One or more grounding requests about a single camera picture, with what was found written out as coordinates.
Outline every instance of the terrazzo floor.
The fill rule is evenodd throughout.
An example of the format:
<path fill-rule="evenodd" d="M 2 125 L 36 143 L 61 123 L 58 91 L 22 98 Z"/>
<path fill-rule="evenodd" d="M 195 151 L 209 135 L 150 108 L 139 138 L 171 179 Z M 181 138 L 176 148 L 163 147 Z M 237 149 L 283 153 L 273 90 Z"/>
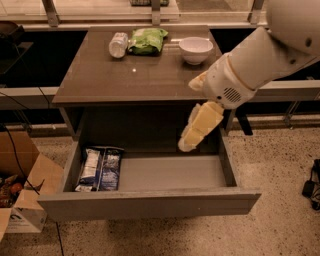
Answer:
<path fill-rule="evenodd" d="M 293 122 L 292 130 L 253 121 L 253 136 L 230 132 L 242 186 L 262 192 L 248 215 L 59 223 L 64 255 L 319 255 L 320 212 L 301 195 L 320 158 L 319 120 Z M 70 137 L 33 141 L 65 164 Z M 41 234 L 5 234 L 0 255 L 62 255 L 55 222 L 49 218 Z"/>

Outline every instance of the open drawer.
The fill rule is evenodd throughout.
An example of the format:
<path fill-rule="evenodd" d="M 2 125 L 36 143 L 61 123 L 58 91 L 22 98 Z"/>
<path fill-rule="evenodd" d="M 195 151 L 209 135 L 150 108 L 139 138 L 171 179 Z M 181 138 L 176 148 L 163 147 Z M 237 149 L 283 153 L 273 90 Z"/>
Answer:
<path fill-rule="evenodd" d="M 86 107 L 65 166 L 60 192 L 41 195 L 56 221 L 246 214 L 260 196 L 242 189 L 223 129 L 195 152 L 177 149 L 194 104 Z M 86 145 L 124 148 L 118 191 L 73 192 Z"/>

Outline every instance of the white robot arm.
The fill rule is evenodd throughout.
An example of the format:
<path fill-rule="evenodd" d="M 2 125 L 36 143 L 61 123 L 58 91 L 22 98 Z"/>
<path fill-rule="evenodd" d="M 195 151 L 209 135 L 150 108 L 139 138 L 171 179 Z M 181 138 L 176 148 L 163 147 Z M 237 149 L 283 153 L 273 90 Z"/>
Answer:
<path fill-rule="evenodd" d="M 258 27 L 231 52 L 190 81 L 209 100 L 197 105 L 181 135 L 179 148 L 190 151 L 259 88 L 320 60 L 320 1 L 269 0 L 269 29 Z"/>

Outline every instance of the chip bag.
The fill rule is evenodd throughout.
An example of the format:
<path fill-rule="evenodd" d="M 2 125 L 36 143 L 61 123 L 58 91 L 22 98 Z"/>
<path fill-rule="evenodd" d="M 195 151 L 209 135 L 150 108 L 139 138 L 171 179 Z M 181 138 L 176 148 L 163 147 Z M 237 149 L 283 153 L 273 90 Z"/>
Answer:
<path fill-rule="evenodd" d="M 163 38 L 167 35 L 168 32 L 161 28 L 135 29 L 128 44 L 128 51 L 136 55 L 159 53 Z"/>

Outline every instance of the gray countertop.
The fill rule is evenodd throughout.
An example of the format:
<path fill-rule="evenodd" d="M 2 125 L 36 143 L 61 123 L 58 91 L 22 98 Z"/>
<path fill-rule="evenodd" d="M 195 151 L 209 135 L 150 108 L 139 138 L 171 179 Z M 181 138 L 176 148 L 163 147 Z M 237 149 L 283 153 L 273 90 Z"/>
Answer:
<path fill-rule="evenodd" d="M 216 60 L 217 47 L 202 64 L 192 66 L 182 59 L 179 41 L 190 36 L 214 39 L 206 26 L 168 26 L 162 52 L 156 56 L 126 54 L 113 58 L 108 44 L 115 32 L 132 27 L 92 28 L 88 31 L 53 103 L 57 106 L 112 102 L 175 101 L 204 99 L 188 87 L 191 79 Z"/>

